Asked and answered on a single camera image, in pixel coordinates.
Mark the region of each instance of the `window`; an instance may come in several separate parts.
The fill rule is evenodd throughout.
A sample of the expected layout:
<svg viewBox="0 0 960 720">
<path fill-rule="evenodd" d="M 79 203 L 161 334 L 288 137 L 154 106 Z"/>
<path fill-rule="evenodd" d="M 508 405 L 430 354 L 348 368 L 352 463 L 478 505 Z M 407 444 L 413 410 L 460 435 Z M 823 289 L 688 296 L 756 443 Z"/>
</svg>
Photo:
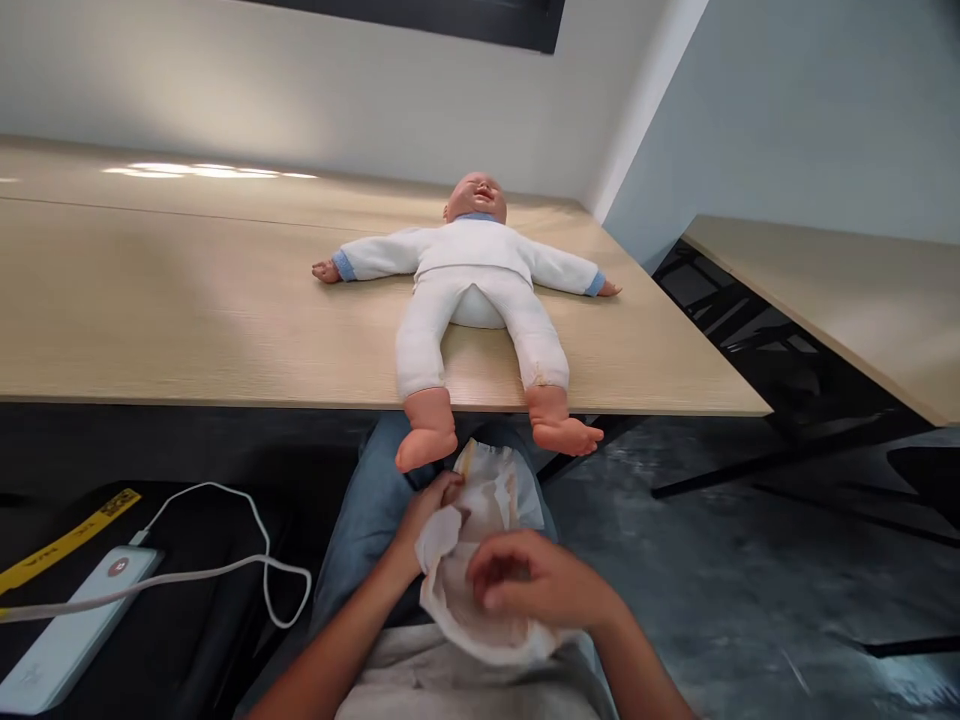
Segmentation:
<svg viewBox="0 0 960 720">
<path fill-rule="evenodd" d="M 248 0 L 552 55 L 563 0 Z"/>
</svg>

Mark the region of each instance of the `white diaper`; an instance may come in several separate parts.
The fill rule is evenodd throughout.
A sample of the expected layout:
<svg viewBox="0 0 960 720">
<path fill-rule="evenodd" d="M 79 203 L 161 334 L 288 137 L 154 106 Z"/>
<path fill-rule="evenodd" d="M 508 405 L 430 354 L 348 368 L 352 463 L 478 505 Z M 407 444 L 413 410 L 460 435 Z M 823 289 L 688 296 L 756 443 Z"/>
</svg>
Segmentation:
<svg viewBox="0 0 960 720">
<path fill-rule="evenodd" d="M 471 440 L 454 470 L 465 484 L 452 505 L 435 512 L 417 540 L 426 576 L 420 605 L 455 645 L 491 665 L 526 665 L 549 657 L 579 633 L 535 620 L 496 616 L 477 605 L 467 566 L 490 535 L 543 528 L 543 510 L 533 474 L 510 448 Z"/>
<path fill-rule="evenodd" d="M 443 387 L 440 341 L 453 321 L 480 328 L 506 327 L 513 339 L 524 388 L 567 389 L 570 368 L 550 316 L 530 284 L 498 267 L 456 266 L 419 276 L 397 332 L 397 384 L 401 399 Z"/>
</svg>

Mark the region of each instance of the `doll foot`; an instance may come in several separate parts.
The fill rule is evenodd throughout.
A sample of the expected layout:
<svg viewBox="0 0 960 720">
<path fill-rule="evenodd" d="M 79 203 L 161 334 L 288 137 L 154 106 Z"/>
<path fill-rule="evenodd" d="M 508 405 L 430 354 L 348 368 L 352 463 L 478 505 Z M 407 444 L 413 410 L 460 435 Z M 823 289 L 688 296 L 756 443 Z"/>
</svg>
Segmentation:
<svg viewBox="0 0 960 720">
<path fill-rule="evenodd" d="M 414 428 L 400 443 L 397 452 L 397 470 L 402 473 L 416 470 L 434 460 L 442 460 L 457 449 L 457 434 Z"/>
<path fill-rule="evenodd" d="M 533 426 L 533 441 L 550 452 L 589 455 L 603 440 L 603 430 L 584 425 L 576 418 L 558 422 L 542 421 Z"/>
</svg>

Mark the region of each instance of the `white wall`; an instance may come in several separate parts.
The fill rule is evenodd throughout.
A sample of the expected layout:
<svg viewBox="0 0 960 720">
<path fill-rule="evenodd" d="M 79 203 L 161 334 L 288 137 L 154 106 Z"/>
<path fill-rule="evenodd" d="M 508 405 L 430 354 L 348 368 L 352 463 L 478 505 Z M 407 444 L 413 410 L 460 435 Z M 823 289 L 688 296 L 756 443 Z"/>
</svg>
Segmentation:
<svg viewBox="0 0 960 720">
<path fill-rule="evenodd" d="M 711 2 L 604 227 L 652 270 L 697 213 L 960 241 L 960 3 Z"/>
<path fill-rule="evenodd" d="M 587 188 L 584 206 L 601 223 L 606 220 L 640 149 L 640 143 L 670 85 L 708 0 L 672 0 L 644 49 L 619 124 L 601 159 L 597 177 Z"/>
<path fill-rule="evenodd" d="M 567 0 L 557 53 L 235 0 L 0 2 L 0 133 L 583 197 L 670 0 Z"/>
</svg>

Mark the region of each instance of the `doll leg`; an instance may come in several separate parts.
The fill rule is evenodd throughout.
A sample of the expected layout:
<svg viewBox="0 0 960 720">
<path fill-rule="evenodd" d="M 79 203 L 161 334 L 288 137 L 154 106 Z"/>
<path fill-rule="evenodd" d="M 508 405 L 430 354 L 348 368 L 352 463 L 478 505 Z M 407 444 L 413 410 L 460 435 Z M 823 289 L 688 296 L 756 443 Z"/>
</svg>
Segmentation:
<svg viewBox="0 0 960 720">
<path fill-rule="evenodd" d="M 520 363 L 533 440 L 565 455 L 588 455 L 603 431 L 570 417 L 570 368 L 550 316 L 533 289 L 510 270 L 491 272 L 480 288 L 507 325 Z"/>
<path fill-rule="evenodd" d="M 443 386 L 440 341 L 465 288 L 456 271 L 434 270 L 420 279 L 397 331 L 397 384 L 411 430 L 397 451 L 406 473 L 457 449 L 450 393 Z"/>
</svg>

